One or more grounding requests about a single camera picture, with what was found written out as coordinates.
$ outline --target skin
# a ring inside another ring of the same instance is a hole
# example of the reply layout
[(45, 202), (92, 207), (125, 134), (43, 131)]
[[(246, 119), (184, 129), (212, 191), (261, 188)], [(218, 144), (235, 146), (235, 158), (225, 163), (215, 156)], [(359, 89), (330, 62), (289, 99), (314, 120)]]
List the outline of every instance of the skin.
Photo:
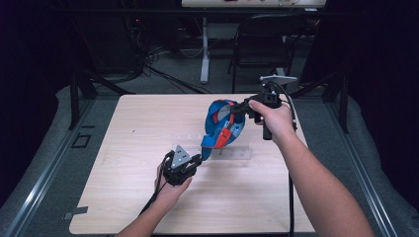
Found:
[(319, 236), (374, 236), (367, 218), (345, 186), (296, 136), (288, 106), (270, 109), (250, 101), (280, 148), (301, 204)]

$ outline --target black cable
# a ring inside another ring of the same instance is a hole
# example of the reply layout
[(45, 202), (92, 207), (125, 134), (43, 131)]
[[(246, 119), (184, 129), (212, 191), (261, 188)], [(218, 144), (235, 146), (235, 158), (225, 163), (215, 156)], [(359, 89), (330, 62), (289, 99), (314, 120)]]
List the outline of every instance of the black cable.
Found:
[(194, 92), (196, 92), (198, 94), (205, 94), (205, 92), (212, 94), (212, 92), (209, 91), (206, 88), (203, 88), (203, 87), (200, 87), (200, 86), (196, 86), (196, 85), (193, 85), (193, 84), (184, 82), (182, 80), (179, 80), (179, 79), (177, 79), (177, 78), (175, 78), (175, 77), (173, 77), (173, 76), (171, 76), (169, 74), (166, 74), (166, 73), (164, 73), (162, 71), (159, 71), (159, 70), (157, 70), (157, 69), (155, 69), (155, 68), (153, 68), (153, 67), (151, 67), (149, 65), (146, 65), (145, 67), (147, 67), (147, 69), (150, 70), (151, 73), (154, 73), (155, 75), (160, 76), (160, 77), (162, 77), (162, 78), (164, 78), (164, 79), (166, 79), (168, 81), (172, 81), (172, 82), (177, 83), (177, 84), (179, 84), (181, 86), (184, 86), (184, 87), (186, 87), (186, 88), (188, 88), (188, 89), (190, 89), (190, 90), (192, 90), (192, 91), (194, 91)]
[[(266, 83), (266, 86), (270, 86), (270, 84), (272, 84), (276, 90), (278, 91), (278, 89), (280, 89), (284, 95), (287, 98), (288, 104), (290, 105), (290, 109), (291, 109), (291, 113), (292, 113), (292, 118), (293, 118), (293, 130), (296, 130), (296, 115), (295, 115), (295, 110), (294, 110), (294, 106), (293, 106), (293, 101), (290, 97), (290, 95), (287, 93), (287, 91), (284, 89), (284, 87), (282, 87), (281, 85), (275, 83), (275, 82), (268, 82)], [(293, 212), (293, 178), (291, 177), (290, 173), (289, 173), (289, 197), (290, 197), (290, 237), (293, 237), (293, 232), (294, 232), (294, 212)]]
[(144, 206), (144, 208), (142, 209), (142, 211), (139, 213), (139, 215), (142, 215), (147, 209), (150, 208), (150, 206), (157, 200), (157, 196), (160, 193), (160, 191), (163, 189), (163, 187), (167, 184), (167, 180), (166, 182), (163, 184), (163, 186), (160, 188), (160, 182), (161, 182), (161, 177), (163, 176), (163, 171), (165, 169), (165, 165), (166, 165), (166, 159), (168, 158), (168, 154), (163, 158), (163, 161), (161, 162), (161, 166), (160, 166), (160, 173), (157, 176), (157, 184), (156, 187), (154, 189), (154, 194), (151, 196), (151, 198), (148, 200), (147, 204)]

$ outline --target table top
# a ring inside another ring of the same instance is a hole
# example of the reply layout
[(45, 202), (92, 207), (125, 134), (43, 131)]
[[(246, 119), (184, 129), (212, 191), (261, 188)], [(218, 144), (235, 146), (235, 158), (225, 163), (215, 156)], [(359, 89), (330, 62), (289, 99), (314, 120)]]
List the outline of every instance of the table top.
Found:
[(323, 8), (326, 0), (182, 0), (183, 7), (192, 8)]
[[(88, 206), (87, 213), (73, 216), (70, 232), (121, 231), (150, 199), (164, 155), (178, 144), (190, 146), (186, 150), (191, 152), (192, 143), (205, 134), (210, 104), (218, 99), (240, 103), (249, 96), (122, 96), (78, 203)], [(298, 137), (305, 143), (297, 125)], [(263, 140), (262, 127), (249, 118), (239, 138), (227, 147), (214, 150), (198, 168), (190, 187), (154, 233), (289, 231), (288, 170), (278, 147)], [(296, 192), (294, 218), (295, 232), (314, 232)]]

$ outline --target wire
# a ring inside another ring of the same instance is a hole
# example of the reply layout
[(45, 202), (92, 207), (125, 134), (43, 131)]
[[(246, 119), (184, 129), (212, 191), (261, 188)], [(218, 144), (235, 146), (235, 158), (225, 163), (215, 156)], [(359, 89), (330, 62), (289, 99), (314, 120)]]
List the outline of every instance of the wire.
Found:
[(206, 88), (203, 88), (203, 87), (200, 87), (200, 86), (196, 86), (196, 85), (193, 85), (193, 84), (184, 82), (182, 80), (179, 80), (179, 79), (177, 79), (177, 78), (175, 78), (175, 77), (173, 77), (171, 75), (168, 75), (168, 74), (166, 74), (166, 73), (164, 73), (162, 71), (159, 71), (159, 70), (157, 70), (157, 69), (155, 69), (155, 68), (153, 68), (153, 67), (151, 67), (149, 65), (145, 65), (145, 67), (150, 71), (150, 73), (152, 73), (154, 75), (157, 75), (157, 76), (160, 76), (160, 77), (168, 80), (169, 82), (172, 83), (172, 85), (174, 85), (175, 87), (177, 87), (179, 90), (181, 90), (185, 94), (187, 94), (187, 93), (184, 90), (182, 90), (180, 87), (178, 87), (177, 85), (175, 85), (174, 83), (177, 83), (177, 84), (179, 84), (181, 86), (184, 86), (184, 87), (186, 87), (186, 88), (188, 88), (188, 89), (190, 89), (190, 90), (192, 90), (192, 91), (194, 91), (194, 92), (196, 92), (198, 94), (205, 94), (205, 92), (212, 94), (212, 92), (209, 91)]
[[(287, 91), (282, 87), (281, 85), (270, 81), (265, 84), (265, 86), (269, 86), (269, 84), (273, 84), (274, 87), (276, 87), (276, 90), (278, 88), (286, 95), (287, 103), (290, 105), (291, 114), (293, 117), (293, 130), (296, 130), (296, 116), (295, 116), (295, 110), (293, 106), (293, 100), (291, 99), (290, 95), (287, 93)], [(290, 197), (290, 237), (293, 237), (294, 232), (294, 212), (293, 212), (293, 178), (289, 174), (289, 197)]]
[(198, 30), (200, 30), (200, 33), (201, 33), (201, 36), (202, 36), (203, 35), (203, 30), (201, 29), (201, 24), (198, 23), (197, 18), (194, 18), (194, 20), (195, 20), (195, 23), (197, 24)]
[(151, 198), (150, 198), (150, 200), (147, 202), (147, 204), (144, 206), (144, 208), (142, 209), (142, 211), (139, 213), (139, 215), (142, 215), (147, 209), (149, 209), (150, 208), (150, 206), (157, 200), (157, 196), (158, 196), (158, 194), (160, 193), (160, 191), (164, 188), (164, 186), (167, 184), (167, 182), (169, 182), (170, 181), (170, 179), (172, 178), (172, 177), (169, 177), (169, 179), (168, 180), (166, 180), (166, 182), (161, 186), (161, 188), (160, 188), (160, 182), (161, 182), (161, 178), (163, 177), (163, 171), (164, 171), (164, 169), (165, 169), (165, 166), (166, 166), (166, 159), (168, 158), (168, 155), (169, 155), (170, 153), (168, 153), (164, 158), (163, 158), (163, 161), (161, 162), (161, 165), (160, 165), (160, 172), (159, 172), (159, 174), (158, 174), (158, 176), (157, 176), (157, 184), (156, 184), (156, 187), (154, 188), (154, 194), (151, 196)]
[(291, 3), (291, 5), (295, 5), (299, 2), (299, 0), (296, 0), (295, 2)]
[[(189, 55), (188, 53), (186, 53), (186, 51), (192, 51), (192, 50), (197, 50), (198, 52), (195, 53), (195, 54), (193, 54), (193, 55)], [(182, 55), (184, 55), (184, 56), (186, 56), (188, 58), (193, 58), (193, 57), (199, 56), (201, 54), (201, 52), (203, 52), (203, 50), (204, 50), (204, 48), (201, 47), (201, 48), (198, 48), (198, 49), (191, 49), (191, 48), (189, 48), (189, 49), (180, 49), (179, 51), (182, 52)]]

